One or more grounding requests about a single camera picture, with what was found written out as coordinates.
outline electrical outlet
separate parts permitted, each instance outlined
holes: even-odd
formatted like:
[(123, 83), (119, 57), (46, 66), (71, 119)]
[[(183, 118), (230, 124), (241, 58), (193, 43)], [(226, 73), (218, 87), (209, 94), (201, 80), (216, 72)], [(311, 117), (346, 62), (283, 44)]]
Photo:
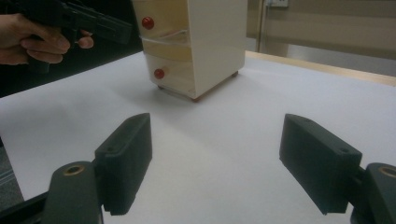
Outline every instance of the electrical outlet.
[(265, 0), (268, 7), (288, 7), (289, 0)]

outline white table surface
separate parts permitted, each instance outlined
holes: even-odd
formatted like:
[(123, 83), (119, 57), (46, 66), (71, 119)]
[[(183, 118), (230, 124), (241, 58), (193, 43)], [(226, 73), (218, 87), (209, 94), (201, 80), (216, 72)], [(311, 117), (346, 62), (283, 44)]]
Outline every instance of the white table surface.
[(151, 115), (153, 160), (130, 212), (105, 223), (349, 223), (323, 216), (278, 158), (286, 113), (370, 162), (396, 163), (396, 89), (247, 57), (199, 103), (160, 91), (143, 53), (0, 99), (0, 135), (25, 199), (91, 161), (127, 118)]

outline hand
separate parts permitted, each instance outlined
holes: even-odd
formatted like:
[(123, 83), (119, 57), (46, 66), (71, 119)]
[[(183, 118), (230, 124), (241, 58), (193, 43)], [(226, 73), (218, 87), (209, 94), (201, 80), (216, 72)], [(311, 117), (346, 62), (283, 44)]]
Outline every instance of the hand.
[[(91, 48), (91, 34), (81, 33), (79, 46)], [(33, 39), (31, 35), (42, 40)], [(28, 55), (46, 63), (60, 63), (69, 48), (70, 43), (59, 28), (29, 21), (22, 14), (0, 15), (0, 64), (27, 63)]]

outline wooden drawer unit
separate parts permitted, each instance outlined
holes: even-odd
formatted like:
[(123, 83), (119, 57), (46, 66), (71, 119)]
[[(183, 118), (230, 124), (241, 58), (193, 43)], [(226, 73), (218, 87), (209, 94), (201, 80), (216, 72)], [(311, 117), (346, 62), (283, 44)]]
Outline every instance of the wooden drawer unit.
[(243, 67), (246, 0), (132, 0), (150, 80), (193, 100)]

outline red button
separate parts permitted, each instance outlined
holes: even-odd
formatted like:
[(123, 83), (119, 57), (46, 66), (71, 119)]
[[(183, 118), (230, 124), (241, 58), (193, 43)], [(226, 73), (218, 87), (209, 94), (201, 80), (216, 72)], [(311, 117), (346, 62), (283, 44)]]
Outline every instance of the red button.
[(151, 17), (145, 17), (142, 20), (142, 26), (151, 30), (154, 27), (154, 20)]
[(154, 76), (158, 79), (162, 79), (163, 77), (165, 77), (165, 72), (162, 69), (156, 69), (154, 71)]

